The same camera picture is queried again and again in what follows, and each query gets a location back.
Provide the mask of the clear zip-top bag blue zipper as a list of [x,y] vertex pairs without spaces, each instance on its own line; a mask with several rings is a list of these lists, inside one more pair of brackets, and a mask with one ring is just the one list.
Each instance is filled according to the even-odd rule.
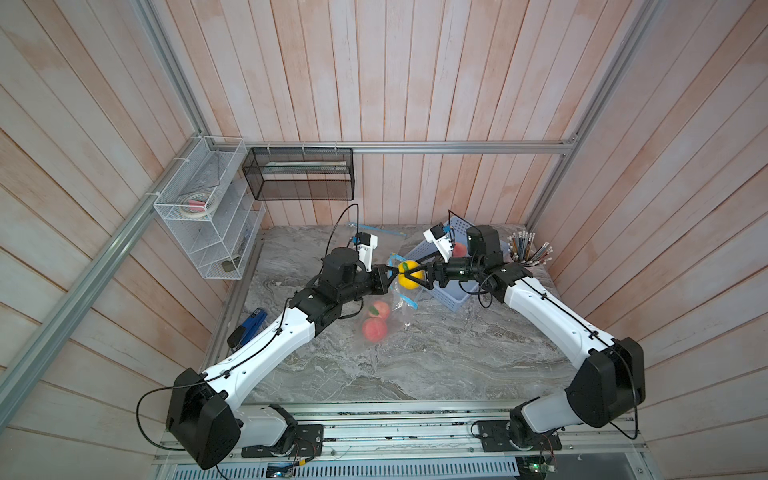
[[357,231],[360,231],[361,233],[376,235],[378,237],[376,253],[383,254],[385,256],[388,256],[392,253],[398,253],[407,238],[407,235],[403,232],[367,225],[361,225],[360,227],[357,227],[353,223],[347,223],[342,224],[336,231],[336,233],[341,238],[341,245],[344,246],[346,242],[356,234]]

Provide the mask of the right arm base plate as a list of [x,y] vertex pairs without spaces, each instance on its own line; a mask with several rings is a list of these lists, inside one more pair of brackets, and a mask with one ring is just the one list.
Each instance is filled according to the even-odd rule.
[[470,433],[481,442],[485,453],[560,451],[562,442],[556,430],[535,433],[512,420],[480,420]]

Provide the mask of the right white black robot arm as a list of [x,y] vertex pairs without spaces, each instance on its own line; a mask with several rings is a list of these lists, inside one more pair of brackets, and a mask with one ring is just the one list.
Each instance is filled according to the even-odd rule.
[[523,315],[569,359],[575,377],[563,390],[525,402],[510,413],[512,443],[525,449],[533,437],[578,424],[601,428],[636,412],[645,401],[644,351],[631,338],[599,329],[558,298],[518,262],[505,260],[498,232],[488,226],[467,231],[468,254],[456,257],[443,224],[424,233],[436,259],[408,268],[404,278],[421,287],[455,281],[477,284],[475,295],[490,295]]

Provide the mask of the yellow fruit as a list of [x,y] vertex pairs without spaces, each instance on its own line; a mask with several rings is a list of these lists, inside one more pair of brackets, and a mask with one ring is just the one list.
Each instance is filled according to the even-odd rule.
[[421,265],[414,260],[405,260],[398,265],[398,283],[406,290],[414,290],[421,287],[420,281],[424,280],[424,271]]

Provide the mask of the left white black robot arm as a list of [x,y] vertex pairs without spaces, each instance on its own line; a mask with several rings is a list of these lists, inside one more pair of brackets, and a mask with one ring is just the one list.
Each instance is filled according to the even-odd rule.
[[386,294],[398,273],[386,264],[364,264],[351,248],[332,250],[316,278],[263,332],[203,372],[187,369],[176,378],[167,430],[203,470],[238,448],[292,453],[297,423],[284,408],[271,404],[248,415],[241,406],[287,356],[340,319],[345,304]]

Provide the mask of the pink peach basket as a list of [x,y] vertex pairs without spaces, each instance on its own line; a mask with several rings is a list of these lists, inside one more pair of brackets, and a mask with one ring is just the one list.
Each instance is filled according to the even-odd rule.
[[385,301],[376,300],[368,308],[367,314],[371,318],[379,318],[386,321],[391,314],[391,307]]
[[380,317],[369,317],[362,324],[363,337],[372,343],[378,343],[389,333],[386,321]]

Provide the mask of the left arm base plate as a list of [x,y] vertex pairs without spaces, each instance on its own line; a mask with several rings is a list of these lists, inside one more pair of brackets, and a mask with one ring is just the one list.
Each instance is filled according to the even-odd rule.
[[288,458],[313,459],[322,454],[324,426],[308,424],[289,427],[274,446],[250,446],[241,451],[243,458]]

